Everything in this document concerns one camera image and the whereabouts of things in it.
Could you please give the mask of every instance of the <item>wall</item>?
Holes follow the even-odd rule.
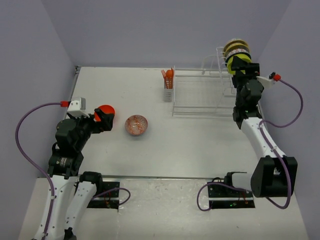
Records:
[[[304,97],[304,110],[294,125],[269,130],[287,155],[298,161],[295,194],[312,240],[320,237],[319,9],[319,1],[293,0],[259,58],[263,75],[278,72]],[[261,102],[266,118],[279,124],[293,119],[300,104],[298,96],[281,83],[266,90]]]
[[[0,239],[14,240],[39,176],[16,147],[16,125],[31,108],[68,98],[75,68],[40,0],[0,1],[0,32]],[[48,107],[21,127],[22,147],[44,168],[63,114]]]
[[[80,66],[200,67],[239,37],[257,60],[290,0],[42,0]]]

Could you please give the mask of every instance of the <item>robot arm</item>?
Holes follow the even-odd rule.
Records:
[[[233,58],[231,69],[235,71],[232,83],[237,90],[233,120],[249,139],[259,162],[253,173],[228,172],[224,182],[235,188],[248,190],[257,198],[286,197],[288,182],[280,157],[289,172],[292,195],[298,163],[294,157],[286,156],[272,140],[257,107],[264,88],[275,83],[275,73],[269,79],[261,77],[258,63],[245,62],[237,56]]]
[[[54,197],[49,188],[42,220],[34,240],[76,240],[75,234],[83,213],[101,187],[100,173],[84,172],[78,177],[84,158],[81,151],[91,134],[112,129],[114,114],[104,113],[96,108],[94,112],[99,117],[99,121],[96,121],[93,114],[86,113],[84,98],[74,99],[68,104],[69,118],[60,121],[56,127],[56,143],[52,146],[48,163],[47,173],[53,182]],[[74,184],[78,180],[77,191],[70,203]]]

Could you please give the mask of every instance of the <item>white table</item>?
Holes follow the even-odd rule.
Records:
[[[83,149],[80,169],[103,175],[181,178],[223,177],[230,171],[252,171],[257,159],[249,141],[227,118],[172,118],[172,103],[163,102],[160,69],[83,67],[74,97],[87,100],[88,112],[103,105],[116,110],[111,132],[92,135]],[[149,121],[141,137],[124,130],[127,117]],[[255,198],[256,208],[201,212],[196,205],[205,179],[120,179],[132,193],[119,212],[87,209],[78,240],[307,240],[295,196],[279,210]],[[20,233],[31,239],[44,208],[48,183],[37,179]],[[120,192],[120,198],[126,197]],[[208,206],[207,190],[200,198]]]
[[[104,104],[116,111],[112,131],[93,134],[86,143],[81,173],[212,178],[255,169],[256,155],[232,116],[172,117],[173,103],[163,101],[163,86],[158,68],[81,68],[73,97],[86,98],[89,113]],[[124,128],[135,114],[149,124],[139,137]]]

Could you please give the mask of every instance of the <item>white wire rack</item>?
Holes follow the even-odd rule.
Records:
[[[201,68],[174,68],[172,116],[230,117],[235,98],[223,47],[206,56]]]

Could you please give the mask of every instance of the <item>bowl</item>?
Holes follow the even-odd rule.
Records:
[[[148,121],[144,116],[132,115],[125,121],[124,128],[129,134],[140,136],[147,130]]]

